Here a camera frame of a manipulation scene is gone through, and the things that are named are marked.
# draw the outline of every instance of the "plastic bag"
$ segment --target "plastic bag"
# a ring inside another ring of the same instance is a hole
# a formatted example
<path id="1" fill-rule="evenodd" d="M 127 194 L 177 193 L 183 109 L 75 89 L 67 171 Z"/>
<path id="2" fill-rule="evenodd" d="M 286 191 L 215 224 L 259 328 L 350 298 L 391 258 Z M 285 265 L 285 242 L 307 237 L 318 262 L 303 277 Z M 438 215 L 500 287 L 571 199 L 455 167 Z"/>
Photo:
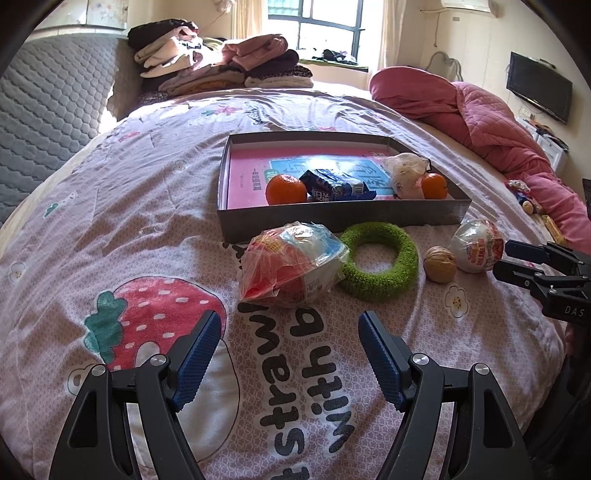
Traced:
<path id="1" fill-rule="evenodd" d="M 459 268 L 468 273 L 492 270 L 503 257 L 505 241 L 494 223 L 472 220 L 460 225 L 449 244 Z"/>
<path id="2" fill-rule="evenodd" d="M 401 153 L 384 159 L 384 170 L 390 174 L 392 188 L 402 200 L 424 198 L 419 180 L 428 168 L 429 161 L 414 153 Z"/>
<path id="3" fill-rule="evenodd" d="M 242 301 L 296 307 L 342 279 L 349 249 L 325 226 L 288 223 L 251 240 L 242 257 Z"/>

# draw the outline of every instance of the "gray mattress pad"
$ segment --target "gray mattress pad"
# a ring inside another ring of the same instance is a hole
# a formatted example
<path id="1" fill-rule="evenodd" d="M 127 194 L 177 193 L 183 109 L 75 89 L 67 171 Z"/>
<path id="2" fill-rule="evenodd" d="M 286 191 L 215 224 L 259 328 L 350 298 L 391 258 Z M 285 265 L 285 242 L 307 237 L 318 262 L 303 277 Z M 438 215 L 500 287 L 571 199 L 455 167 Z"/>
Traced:
<path id="1" fill-rule="evenodd" d="M 114 34 L 27 41 L 0 78 L 0 225 L 33 190 L 136 105 L 134 52 Z"/>

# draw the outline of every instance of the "orange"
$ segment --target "orange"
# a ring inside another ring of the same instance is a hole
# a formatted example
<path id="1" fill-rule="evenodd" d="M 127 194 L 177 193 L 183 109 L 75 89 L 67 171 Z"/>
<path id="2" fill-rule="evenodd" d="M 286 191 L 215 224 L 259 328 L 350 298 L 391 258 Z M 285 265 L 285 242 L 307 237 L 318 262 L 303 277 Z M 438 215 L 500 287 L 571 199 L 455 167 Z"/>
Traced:
<path id="1" fill-rule="evenodd" d="M 304 183 L 291 175 L 275 175 L 267 184 L 265 197 L 269 205 L 304 203 L 308 192 Z"/>
<path id="2" fill-rule="evenodd" d="M 444 200 L 447 197 L 447 181 L 439 173 L 423 175 L 421 188 L 426 200 Z"/>

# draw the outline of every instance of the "green scrunchie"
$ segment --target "green scrunchie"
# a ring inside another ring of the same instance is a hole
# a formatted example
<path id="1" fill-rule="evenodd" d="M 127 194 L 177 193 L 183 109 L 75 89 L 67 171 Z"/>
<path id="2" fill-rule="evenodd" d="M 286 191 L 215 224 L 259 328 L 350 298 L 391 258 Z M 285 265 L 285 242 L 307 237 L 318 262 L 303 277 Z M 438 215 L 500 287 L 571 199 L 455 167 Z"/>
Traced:
<path id="1" fill-rule="evenodd" d="M 343 267 L 345 279 L 339 283 L 351 296 L 364 301 L 383 301 L 412 285 L 418 273 L 418 253 L 413 240 L 396 225 L 368 222 L 353 225 L 340 237 L 349 247 L 349 261 Z M 394 265 L 380 273 L 366 273 L 353 258 L 359 245 L 382 244 L 398 253 Z"/>

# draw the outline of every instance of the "window frame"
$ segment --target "window frame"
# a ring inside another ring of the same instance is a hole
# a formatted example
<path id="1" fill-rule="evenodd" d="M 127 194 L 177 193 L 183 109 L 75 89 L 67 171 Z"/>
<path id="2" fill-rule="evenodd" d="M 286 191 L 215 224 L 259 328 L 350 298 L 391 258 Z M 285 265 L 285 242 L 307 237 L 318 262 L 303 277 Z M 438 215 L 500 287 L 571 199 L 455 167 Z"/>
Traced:
<path id="1" fill-rule="evenodd" d="M 322 27 L 333 27 L 333 28 L 340 28 L 341 30 L 348 30 L 353 32 L 353 43 L 351 45 L 351 55 L 357 58 L 359 54 L 359 40 L 361 38 L 361 32 L 364 31 L 364 28 L 361 28 L 361 21 L 363 18 L 363 0 L 357 0 L 357 17 L 355 19 L 355 26 L 351 27 L 350 25 L 343 25 L 340 23 L 335 22 L 327 22 L 325 20 L 316 20 L 311 16 L 314 15 L 314 0 L 311 0 L 311 11 L 310 11 L 310 18 L 304 17 L 304 0 L 299 0 L 300 4 L 298 6 L 298 14 L 297 15 L 270 15 L 267 13 L 269 20 L 287 20 L 291 22 L 298 22 L 297 27 L 297 45 L 296 50 L 300 48 L 300 37 L 301 37 L 301 25 L 302 23 L 308 23 L 312 25 L 320 25 Z"/>

